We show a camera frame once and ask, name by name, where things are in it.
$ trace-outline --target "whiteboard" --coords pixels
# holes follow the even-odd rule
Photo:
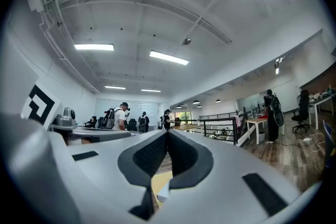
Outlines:
[[[109,99],[96,99],[96,107],[95,107],[95,116],[97,119],[99,117],[105,117],[104,111],[107,111],[110,108],[119,107],[122,102],[126,102],[131,109],[130,111],[126,111],[130,113],[127,121],[130,122],[130,119],[135,119],[138,122],[138,118],[142,115],[142,112],[145,111],[147,113],[147,117],[149,118],[149,126],[157,126],[157,107],[158,104],[154,102],[141,102],[141,101],[120,101],[120,100],[109,100]]]

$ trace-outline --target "floor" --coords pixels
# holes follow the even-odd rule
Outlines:
[[[242,145],[242,148],[251,152],[263,162],[266,162],[274,167],[293,184],[295,184],[301,191],[305,191],[320,180],[324,168],[325,150],[324,143],[321,143],[324,142],[323,120],[332,127],[333,139],[336,141],[336,116],[321,112],[319,114],[318,131],[315,130],[315,124],[314,121],[312,121],[312,125],[307,133],[302,130],[298,131],[297,134],[292,132],[292,128],[298,125],[297,122],[291,120],[292,116],[292,113],[285,114],[285,134],[279,135],[277,142],[273,144],[265,144],[262,142],[257,145],[256,132],[254,132],[250,139]],[[267,138],[267,124],[265,124],[265,129]],[[297,142],[297,140],[303,140],[309,135],[312,137],[311,145],[304,146]],[[172,163],[169,154],[167,154],[161,166],[157,170],[157,174],[165,173],[171,170]],[[153,203],[154,210],[158,210],[159,206],[154,196]]]

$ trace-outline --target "black office chair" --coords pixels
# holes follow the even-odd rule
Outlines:
[[[129,124],[128,124],[128,130],[129,131],[136,131],[137,130],[137,123],[136,123],[137,121],[135,120],[135,119],[130,119],[130,122],[129,122]]]
[[[91,120],[85,123],[86,128],[96,128],[97,117],[92,116]]]
[[[325,149],[325,157],[324,157],[324,170],[323,175],[329,172],[330,167],[334,161],[334,156],[331,156],[333,149],[336,147],[334,140],[331,137],[331,127],[328,123],[323,121],[324,130],[325,130],[325,140],[326,140],[326,149]]]
[[[309,128],[309,124],[305,122],[305,120],[309,117],[309,95],[307,90],[301,91],[300,95],[300,104],[299,104],[299,115],[296,115],[296,111],[294,111],[294,116],[292,117],[293,121],[297,121],[299,125],[293,127],[293,132],[297,132],[298,129],[305,129],[307,131]]]

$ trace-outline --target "wooden floor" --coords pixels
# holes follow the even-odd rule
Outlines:
[[[256,132],[251,135],[250,139],[242,145],[242,148],[251,152],[254,156],[263,162],[271,165],[285,177],[287,177],[293,184],[295,184],[301,191],[305,191],[314,183],[320,180],[324,168],[324,128],[323,120],[325,120],[332,127],[333,139],[336,141],[336,120],[335,116],[321,112],[319,114],[319,130],[315,130],[315,124],[312,122],[308,132],[304,130],[298,131],[297,134],[292,132],[292,128],[298,125],[297,122],[291,120],[293,113],[285,114],[285,134],[279,135],[278,141],[273,144],[259,145],[256,144]],[[311,136],[312,143],[309,146],[304,146],[302,143],[297,143],[297,140],[303,140],[305,137]],[[267,124],[265,124],[265,135],[268,137]],[[172,162],[169,154],[166,155],[157,174],[165,173],[172,170]],[[153,197],[154,209],[158,210],[158,205]]]

